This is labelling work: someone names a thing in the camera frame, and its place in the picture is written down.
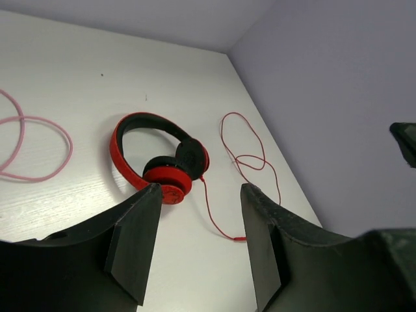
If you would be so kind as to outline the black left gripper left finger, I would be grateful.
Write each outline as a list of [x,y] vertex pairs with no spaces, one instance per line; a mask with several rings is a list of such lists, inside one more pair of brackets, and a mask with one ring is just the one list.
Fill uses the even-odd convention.
[[136,311],[162,207],[152,184],[42,240],[1,243],[2,311]]

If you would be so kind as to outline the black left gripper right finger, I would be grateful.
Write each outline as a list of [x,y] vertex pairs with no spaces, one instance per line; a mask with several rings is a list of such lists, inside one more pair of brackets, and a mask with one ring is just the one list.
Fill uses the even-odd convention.
[[350,238],[276,204],[249,183],[242,216],[259,311],[414,311],[415,230]]

